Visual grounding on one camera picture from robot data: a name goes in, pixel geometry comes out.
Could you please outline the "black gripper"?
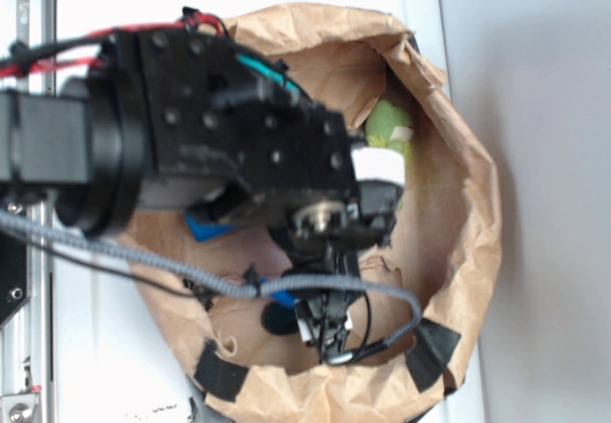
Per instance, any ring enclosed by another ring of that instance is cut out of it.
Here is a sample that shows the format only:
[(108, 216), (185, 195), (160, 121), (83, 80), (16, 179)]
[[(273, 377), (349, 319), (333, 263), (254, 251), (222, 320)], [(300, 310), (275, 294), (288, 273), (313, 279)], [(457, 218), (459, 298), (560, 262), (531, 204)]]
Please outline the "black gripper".
[(342, 115), (232, 38), (156, 30), (137, 43), (152, 157), (140, 209), (261, 224), (309, 254), (388, 244), (398, 155), (389, 176), (368, 175)]

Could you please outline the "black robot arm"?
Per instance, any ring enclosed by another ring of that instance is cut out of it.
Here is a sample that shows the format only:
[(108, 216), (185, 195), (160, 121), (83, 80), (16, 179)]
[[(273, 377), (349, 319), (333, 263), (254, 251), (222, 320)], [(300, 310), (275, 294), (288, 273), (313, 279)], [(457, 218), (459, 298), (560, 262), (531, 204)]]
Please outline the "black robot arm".
[(88, 73), (56, 96), (1, 95), (1, 198), (50, 201), (99, 237), (136, 211), (203, 225), (263, 225), (292, 251), (384, 245), (406, 184), (398, 153), (348, 133), (281, 64), (224, 33), (114, 30), (16, 45), (5, 75), (52, 68), (97, 45)]

